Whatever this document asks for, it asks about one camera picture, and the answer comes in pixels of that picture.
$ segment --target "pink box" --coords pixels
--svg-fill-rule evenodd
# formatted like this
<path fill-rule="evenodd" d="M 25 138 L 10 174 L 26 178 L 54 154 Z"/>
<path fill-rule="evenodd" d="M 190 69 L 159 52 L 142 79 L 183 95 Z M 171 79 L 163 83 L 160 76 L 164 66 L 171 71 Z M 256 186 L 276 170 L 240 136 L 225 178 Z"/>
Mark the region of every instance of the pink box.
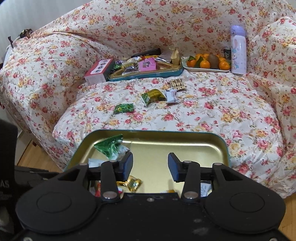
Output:
<path fill-rule="evenodd" d="M 94 85 L 106 82 L 114 64 L 115 60 L 113 58 L 97 60 L 84 75 L 87 84 Z"/>
<path fill-rule="evenodd" d="M 154 58 L 147 58 L 141 62 L 139 62 L 139 71 L 151 71 L 156 70 L 156 62 Z"/>

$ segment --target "wooden floor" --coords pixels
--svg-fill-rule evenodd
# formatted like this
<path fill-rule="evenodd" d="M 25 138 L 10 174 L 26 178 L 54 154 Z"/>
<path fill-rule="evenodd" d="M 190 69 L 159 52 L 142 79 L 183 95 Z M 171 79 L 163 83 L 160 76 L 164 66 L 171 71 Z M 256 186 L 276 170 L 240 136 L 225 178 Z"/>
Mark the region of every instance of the wooden floor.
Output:
<path fill-rule="evenodd" d="M 28 145 L 18 165 L 45 169 L 51 172 L 61 172 L 48 154 L 39 146 L 33 146 L 32 142 Z M 296 193 L 287 197 L 285 203 L 286 214 L 279 229 L 289 239 L 296 241 Z"/>

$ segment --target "green leaf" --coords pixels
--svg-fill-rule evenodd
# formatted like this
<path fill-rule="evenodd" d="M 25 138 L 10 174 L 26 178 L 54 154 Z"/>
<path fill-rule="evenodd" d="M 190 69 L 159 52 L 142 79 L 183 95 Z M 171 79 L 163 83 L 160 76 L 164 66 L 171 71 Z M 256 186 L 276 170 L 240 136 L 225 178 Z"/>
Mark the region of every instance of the green leaf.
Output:
<path fill-rule="evenodd" d="M 203 61 L 203 57 L 200 57 L 199 59 L 198 59 L 198 61 L 196 62 L 196 64 L 195 64 L 195 68 L 200 68 L 200 62 L 201 61 Z"/>
<path fill-rule="evenodd" d="M 195 59 L 195 57 L 190 56 L 189 59 L 188 59 L 187 61 L 191 61 L 191 60 L 194 60 L 194 59 Z"/>

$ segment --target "purple bottle cap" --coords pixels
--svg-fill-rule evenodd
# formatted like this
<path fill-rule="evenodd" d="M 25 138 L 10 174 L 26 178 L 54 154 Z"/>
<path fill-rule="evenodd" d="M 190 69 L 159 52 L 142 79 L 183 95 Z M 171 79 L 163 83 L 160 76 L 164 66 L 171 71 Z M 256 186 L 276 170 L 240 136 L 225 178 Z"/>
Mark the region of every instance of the purple bottle cap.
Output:
<path fill-rule="evenodd" d="M 231 33 L 231 35 L 239 35 L 239 36 L 243 36 L 243 37 L 246 36 L 246 32 L 245 32 L 244 28 L 241 26 L 237 26 L 237 25 L 231 26 L 230 33 Z"/>

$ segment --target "red and white box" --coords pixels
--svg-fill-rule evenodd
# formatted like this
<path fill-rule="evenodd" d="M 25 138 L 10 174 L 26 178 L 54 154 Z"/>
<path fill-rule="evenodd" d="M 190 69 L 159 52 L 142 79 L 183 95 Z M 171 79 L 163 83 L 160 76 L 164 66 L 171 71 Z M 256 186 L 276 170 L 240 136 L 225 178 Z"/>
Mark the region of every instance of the red and white box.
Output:
<path fill-rule="evenodd" d="M 106 82 L 114 65 L 115 60 L 113 58 L 97 60 L 84 76 L 87 84 L 94 85 Z"/>

